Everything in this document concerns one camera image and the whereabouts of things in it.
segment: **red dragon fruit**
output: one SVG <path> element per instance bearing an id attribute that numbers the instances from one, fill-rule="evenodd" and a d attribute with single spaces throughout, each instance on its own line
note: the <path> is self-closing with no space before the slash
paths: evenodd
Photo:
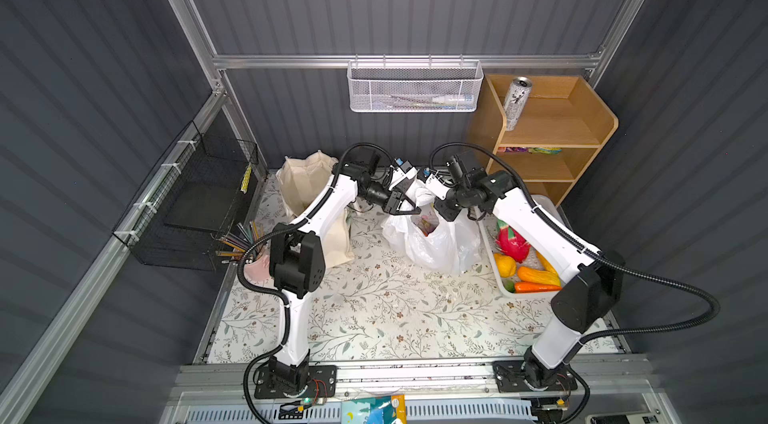
<path id="1" fill-rule="evenodd" d="M 499 220 L 497 226 L 498 237 L 496 238 L 496 245 L 498 248 L 517 262 L 523 262 L 523 260 L 528 257 L 531 245 L 523 236 L 514 232 L 514 229 L 509 227 L 509 224 L 505 223 L 503 220 Z"/>

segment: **white plastic bag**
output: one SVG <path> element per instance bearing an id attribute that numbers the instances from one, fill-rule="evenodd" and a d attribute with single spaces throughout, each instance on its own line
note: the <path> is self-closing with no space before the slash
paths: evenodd
<path id="1" fill-rule="evenodd" d="M 307 159 L 286 157 L 277 171 L 277 183 L 283 196 L 283 207 L 288 218 L 300 216 L 328 184 L 333 165 L 337 161 L 319 150 Z M 355 259 L 350 242 L 347 209 L 333 222 L 328 234 L 322 238 L 322 255 L 326 267 L 331 268 Z"/>
<path id="2" fill-rule="evenodd" d="M 408 197 L 419 207 L 431 206 L 435 195 L 416 180 Z M 480 260 L 480 231 L 463 210 L 456 220 L 447 222 L 438 213 L 439 224 L 429 235 L 411 221 L 411 216 L 390 216 L 382 223 L 389 245 L 414 263 L 443 274 L 458 275 Z"/>

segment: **can lid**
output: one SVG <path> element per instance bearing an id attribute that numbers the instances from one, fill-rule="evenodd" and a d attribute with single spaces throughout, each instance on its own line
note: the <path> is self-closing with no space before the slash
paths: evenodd
<path id="1" fill-rule="evenodd" d="M 533 87 L 533 83 L 531 82 L 531 79 L 525 78 L 523 76 L 518 76 L 518 77 L 514 78 L 512 83 L 514 85 L 520 86 L 521 88 L 532 88 Z"/>

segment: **black mounting plate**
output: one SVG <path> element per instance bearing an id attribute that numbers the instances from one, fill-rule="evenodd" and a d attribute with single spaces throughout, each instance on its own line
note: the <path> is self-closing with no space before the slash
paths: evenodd
<path id="1" fill-rule="evenodd" d="M 493 362 L 493 375 L 496 380 L 496 386 L 499 392 L 530 392 L 532 389 L 525 383 L 525 372 L 522 371 L 523 361 L 510 360 L 510 361 L 494 361 Z M 555 382 L 550 387 L 545 389 L 546 391 L 562 391 L 565 390 L 575 391 L 578 388 L 576 379 L 573 374 L 567 372 L 564 374 L 565 380 L 560 379 L 559 382 L 562 386 Z"/>
<path id="2" fill-rule="evenodd" d="M 303 397 L 314 397 L 315 387 L 312 380 L 319 380 L 325 383 L 325 388 L 320 384 L 320 397 L 333 397 L 336 394 L 336 366 L 310 366 L 310 384 L 306 387 L 304 392 L 298 396 L 291 396 L 293 399 L 301 399 Z M 269 363 L 262 364 L 256 369 L 256 389 L 254 390 L 255 399 L 285 399 L 285 396 L 281 391 L 275 388 L 275 384 L 270 372 Z"/>

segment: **table surface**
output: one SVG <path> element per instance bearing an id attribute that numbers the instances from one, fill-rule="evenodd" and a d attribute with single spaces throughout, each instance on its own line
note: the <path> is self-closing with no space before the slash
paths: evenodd
<path id="1" fill-rule="evenodd" d="M 312 360 L 519 356 L 552 318 L 549 299 L 509 300 L 498 292 L 482 246 L 470 270 L 444 276 L 389 247 L 381 228 L 387 216 L 379 208 L 350 216 L 355 259 L 329 269 L 312 298 Z M 256 221 L 267 230 L 288 221 L 274 174 Z M 490 229 L 494 222 L 485 221 Z M 275 297 L 235 281 L 208 363 L 248 362 L 273 349 L 279 311 Z M 591 330 L 605 327 L 600 319 Z M 581 352 L 620 351 L 607 337 L 590 341 Z"/>

